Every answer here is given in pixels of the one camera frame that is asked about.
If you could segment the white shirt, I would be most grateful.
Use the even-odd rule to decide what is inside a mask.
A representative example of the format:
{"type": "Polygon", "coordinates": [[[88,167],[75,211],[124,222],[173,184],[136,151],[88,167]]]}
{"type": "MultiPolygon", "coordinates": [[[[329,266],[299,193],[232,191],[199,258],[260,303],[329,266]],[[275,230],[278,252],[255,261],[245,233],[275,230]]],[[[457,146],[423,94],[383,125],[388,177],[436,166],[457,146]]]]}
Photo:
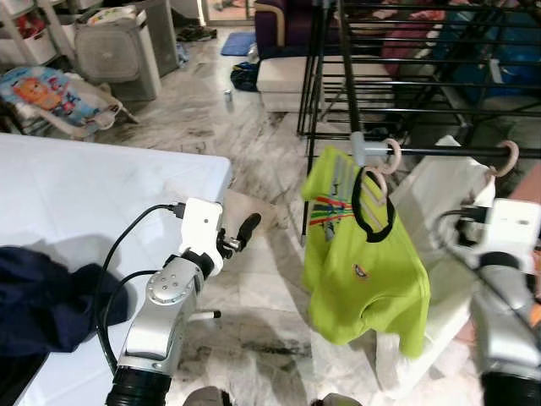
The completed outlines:
{"type": "Polygon", "coordinates": [[[381,387],[378,406],[406,406],[420,394],[418,384],[428,375],[453,338],[470,318],[472,273],[440,247],[451,239],[450,229],[433,228],[441,213],[464,204],[489,206],[495,197],[488,168],[470,157],[425,157],[391,193],[418,256],[429,275],[429,309],[422,336],[423,352],[409,359],[399,352],[398,336],[375,335],[374,372],[381,387]]]}

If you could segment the colourful baby bouncer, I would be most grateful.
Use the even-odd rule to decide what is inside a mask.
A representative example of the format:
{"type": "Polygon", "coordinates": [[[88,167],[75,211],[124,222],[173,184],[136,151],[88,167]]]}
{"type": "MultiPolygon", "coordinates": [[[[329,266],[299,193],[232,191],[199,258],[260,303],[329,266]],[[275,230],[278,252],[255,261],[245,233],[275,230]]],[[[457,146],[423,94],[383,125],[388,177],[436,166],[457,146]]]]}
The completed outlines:
{"type": "Polygon", "coordinates": [[[127,118],[139,120],[123,102],[74,73],[46,66],[23,66],[0,76],[0,97],[20,112],[40,116],[74,140],[86,140],[127,118]]]}

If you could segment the black metal drying rack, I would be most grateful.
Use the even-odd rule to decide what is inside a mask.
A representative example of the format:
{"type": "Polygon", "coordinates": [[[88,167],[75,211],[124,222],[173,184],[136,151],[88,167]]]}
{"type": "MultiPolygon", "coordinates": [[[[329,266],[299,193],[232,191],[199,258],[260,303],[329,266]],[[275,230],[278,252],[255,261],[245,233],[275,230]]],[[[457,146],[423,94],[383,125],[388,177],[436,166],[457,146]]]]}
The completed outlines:
{"type": "Polygon", "coordinates": [[[402,154],[417,157],[506,158],[506,149],[476,146],[474,135],[482,123],[502,118],[541,119],[540,86],[524,85],[529,96],[496,96],[472,103],[452,84],[441,78],[450,59],[430,56],[440,42],[435,38],[409,41],[435,43],[424,58],[381,58],[386,32],[398,23],[448,23],[448,11],[525,12],[538,22],[538,0],[325,0],[322,8],[336,9],[337,34],[343,77],[339,88],[322,85],[322,62],[333,57],[324,51],[325,22],[313,24],[308,66],[303,85],[298,132],[306,144],[305,155],[313,162],[321,146],[336,145],[352,151],[351,134],[365,140],[398,140],[402,154]],[[320,107],[320,97],[333,91],[335,100],[320,107]]]}

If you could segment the grey robot right foot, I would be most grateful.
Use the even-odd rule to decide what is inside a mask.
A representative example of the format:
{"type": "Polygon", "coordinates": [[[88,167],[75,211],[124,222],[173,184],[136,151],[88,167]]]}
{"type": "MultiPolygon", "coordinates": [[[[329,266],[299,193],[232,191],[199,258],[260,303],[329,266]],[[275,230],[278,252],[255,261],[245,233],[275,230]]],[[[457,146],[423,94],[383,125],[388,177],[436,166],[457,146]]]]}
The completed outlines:
{"type": "Polygon", "coordinates": [[[323,398],[316,399],[309,406],[363,406],[363,403],[339,393],[329,393],[323,398]]]}

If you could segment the grey robot left foot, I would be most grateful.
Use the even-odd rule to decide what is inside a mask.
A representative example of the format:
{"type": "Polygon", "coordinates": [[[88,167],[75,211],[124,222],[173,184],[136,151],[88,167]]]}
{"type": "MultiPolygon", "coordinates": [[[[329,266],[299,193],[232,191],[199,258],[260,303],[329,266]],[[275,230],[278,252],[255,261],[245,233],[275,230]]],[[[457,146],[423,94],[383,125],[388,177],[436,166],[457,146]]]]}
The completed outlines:
{"type": "Polygon", "coordinates": [[[190,392],[182,406],[233,406],[231,395],[219,387],[202,387],[190,392]]]}

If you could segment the blue floor mat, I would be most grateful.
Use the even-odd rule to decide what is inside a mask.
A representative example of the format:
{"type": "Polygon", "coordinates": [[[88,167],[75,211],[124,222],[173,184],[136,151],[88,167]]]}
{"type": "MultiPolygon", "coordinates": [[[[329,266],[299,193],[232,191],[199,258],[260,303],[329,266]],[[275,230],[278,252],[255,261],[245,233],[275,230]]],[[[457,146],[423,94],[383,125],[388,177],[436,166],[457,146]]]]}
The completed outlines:
{"type": "Polygon", "coordinates": [[[256,34],[252,31],[231,32],[223,44],[222,57],[247,57],[256,43],[256,34]]]}

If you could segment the white ottoman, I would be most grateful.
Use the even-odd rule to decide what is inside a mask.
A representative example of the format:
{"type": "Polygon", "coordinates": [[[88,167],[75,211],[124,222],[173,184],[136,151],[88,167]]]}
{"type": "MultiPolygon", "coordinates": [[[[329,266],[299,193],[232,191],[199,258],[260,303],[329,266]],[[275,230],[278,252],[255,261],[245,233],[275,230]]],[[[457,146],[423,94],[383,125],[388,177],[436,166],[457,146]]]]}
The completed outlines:
{"type": "MultiPolygon", "coordinates": [[[[306,57],[271,58],[260,62],[256,89],[259,90],[260,103],[267,112],[300,112],[302,108],[303,85],[308,81],[305,69],[306,57]]],[[[322,85],[339,88],[342,85],[343,69],[341,57],[325,57],[322,62],[322,85]]],[[[326,108],[331,101],[335,106],[347,103],[346,96],[335,100],[333,91],[325,91],[326,97],[320,97],[320,107],[326,108]]]]}

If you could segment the navy blue garment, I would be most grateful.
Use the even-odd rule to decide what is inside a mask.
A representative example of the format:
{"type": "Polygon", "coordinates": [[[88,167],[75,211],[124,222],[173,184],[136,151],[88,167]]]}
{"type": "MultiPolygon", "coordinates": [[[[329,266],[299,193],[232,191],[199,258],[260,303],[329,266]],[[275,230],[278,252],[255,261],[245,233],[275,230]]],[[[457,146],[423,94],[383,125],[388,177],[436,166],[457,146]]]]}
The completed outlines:
{"type": "Polygon", "coordinates": [[[73,352],[91,336],[91,302],[118,287],[96,263],[71,272],[42,252],[0,247],[0,357],[73,352]]]}

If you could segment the grey robot foot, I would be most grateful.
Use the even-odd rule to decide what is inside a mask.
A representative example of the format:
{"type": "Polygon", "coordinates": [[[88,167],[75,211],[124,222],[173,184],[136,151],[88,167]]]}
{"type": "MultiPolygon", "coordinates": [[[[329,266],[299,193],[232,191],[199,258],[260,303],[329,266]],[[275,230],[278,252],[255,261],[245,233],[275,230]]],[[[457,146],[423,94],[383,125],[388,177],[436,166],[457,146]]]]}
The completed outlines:
{"type": "Polygon", "coordinates": [[[329,393],[323,398],[316,399],[309,406],[363,406],[363,403],[339,393],[329,393]]]}
{"type": "Polygon", "coordinates": [[[202,387],[190,392],[182,406],[233,406],[231,395],[219,387],[202,387]]]}

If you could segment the blue fabric bag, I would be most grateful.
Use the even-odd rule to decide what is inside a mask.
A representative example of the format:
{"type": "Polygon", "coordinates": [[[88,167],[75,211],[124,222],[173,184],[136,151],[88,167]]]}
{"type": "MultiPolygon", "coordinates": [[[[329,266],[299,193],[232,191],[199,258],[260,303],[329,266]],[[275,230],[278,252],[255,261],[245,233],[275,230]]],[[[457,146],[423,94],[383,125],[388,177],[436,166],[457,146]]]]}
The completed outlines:
{"type": "Polygon", "coordinates": [[[430,56],[450,59],[441,78],[472,103],[496,96],[529,96],[540,79],[541,32],[525,12],[448,11],[430,56]]]}

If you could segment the dark bag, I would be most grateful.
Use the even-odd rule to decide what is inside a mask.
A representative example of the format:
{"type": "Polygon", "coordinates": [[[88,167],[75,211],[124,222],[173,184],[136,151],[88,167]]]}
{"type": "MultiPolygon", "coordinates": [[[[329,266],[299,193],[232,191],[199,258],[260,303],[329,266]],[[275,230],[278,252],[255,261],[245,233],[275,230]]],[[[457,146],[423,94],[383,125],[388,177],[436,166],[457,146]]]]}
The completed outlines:
{"type": "Polygon", "coordinates": [[[232,66],[229,71],[229,81],[237,91],[259,92],[258,78],[260,65],[251,62],[241,62],[232,66]]]}

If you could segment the dark shoes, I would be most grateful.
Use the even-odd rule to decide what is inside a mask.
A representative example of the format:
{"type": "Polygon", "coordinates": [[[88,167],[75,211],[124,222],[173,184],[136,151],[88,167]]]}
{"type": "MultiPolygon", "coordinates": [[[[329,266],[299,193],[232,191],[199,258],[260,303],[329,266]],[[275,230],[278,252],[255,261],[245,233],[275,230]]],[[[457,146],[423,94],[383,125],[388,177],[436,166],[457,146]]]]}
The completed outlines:
{"type": "Polygon", "coordinates": [[[186,25],[175,30],[175,38],[179,42],[209,41],[217,36],[217,30],[201,25],[186,25]]]}

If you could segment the white folding table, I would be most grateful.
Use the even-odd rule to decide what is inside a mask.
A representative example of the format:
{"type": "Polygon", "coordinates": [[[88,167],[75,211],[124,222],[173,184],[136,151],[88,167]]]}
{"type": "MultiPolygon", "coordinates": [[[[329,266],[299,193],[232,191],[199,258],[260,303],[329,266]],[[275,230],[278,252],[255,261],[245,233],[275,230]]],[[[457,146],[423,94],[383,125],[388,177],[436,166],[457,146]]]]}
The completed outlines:
{"type": "Polygon", "coordinates": [[[142,305],[146,272],[178,254],[182,222],[167,205],[221,201],[225,157],[0,134],[0,247],[49,255],[70,271],[111,263],[133,274],[130,305],[142,305]]]}

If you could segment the maroon garment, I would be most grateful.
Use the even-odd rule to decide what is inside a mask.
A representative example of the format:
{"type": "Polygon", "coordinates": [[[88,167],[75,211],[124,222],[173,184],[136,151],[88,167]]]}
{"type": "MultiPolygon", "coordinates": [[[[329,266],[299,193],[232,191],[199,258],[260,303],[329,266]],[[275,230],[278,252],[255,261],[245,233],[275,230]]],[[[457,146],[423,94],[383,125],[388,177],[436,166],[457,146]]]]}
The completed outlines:
{"type": "Polygon", "coordinates": [[[381,58],[424,58],[435,43],[409,41],[410,38],[435,38],[443,24],[432,22],[398,23],[386,32],[382,42],[381,58]]]}

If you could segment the pink patterned cloth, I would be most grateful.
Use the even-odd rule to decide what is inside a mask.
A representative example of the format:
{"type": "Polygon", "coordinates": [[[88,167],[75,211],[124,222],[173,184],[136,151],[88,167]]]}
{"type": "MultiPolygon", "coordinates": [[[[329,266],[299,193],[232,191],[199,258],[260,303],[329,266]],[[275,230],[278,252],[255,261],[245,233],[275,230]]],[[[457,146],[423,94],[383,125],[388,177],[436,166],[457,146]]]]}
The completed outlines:
{"type": "Polygon", "coordinates": [[[531,169],[519,179],[516,189],[511,192],[509,200],[530,202],[536,206],[541,204],[541,163],[531,169]]]}

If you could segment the lime green shirt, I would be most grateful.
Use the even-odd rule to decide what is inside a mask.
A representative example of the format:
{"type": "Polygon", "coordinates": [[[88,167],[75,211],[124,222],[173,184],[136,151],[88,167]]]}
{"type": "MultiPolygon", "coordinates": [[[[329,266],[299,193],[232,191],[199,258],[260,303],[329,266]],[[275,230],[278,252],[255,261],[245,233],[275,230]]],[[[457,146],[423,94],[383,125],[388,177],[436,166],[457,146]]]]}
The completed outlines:
{"type": "Polygon", "coordinates": [[[313,328],[333,344],[368,330],[398,336],[398,351],[423,352],[430,283],[383,178],[327,146],[302,189],[309,204],[303,283],[313,328]]]}

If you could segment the grey box fan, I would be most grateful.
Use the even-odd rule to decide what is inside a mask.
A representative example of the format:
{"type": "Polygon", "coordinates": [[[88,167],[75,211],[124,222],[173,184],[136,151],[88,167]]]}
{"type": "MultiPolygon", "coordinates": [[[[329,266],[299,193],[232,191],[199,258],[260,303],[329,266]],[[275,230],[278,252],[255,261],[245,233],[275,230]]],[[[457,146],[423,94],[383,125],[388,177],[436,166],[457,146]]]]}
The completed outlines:
{"type": "Polygon", "coordinates": [[[123,5],[82,15],[74,31],[77,64],[86,80],[108,84],[124,102],[158,97],[160,73],[142,8],[123,5]]]}

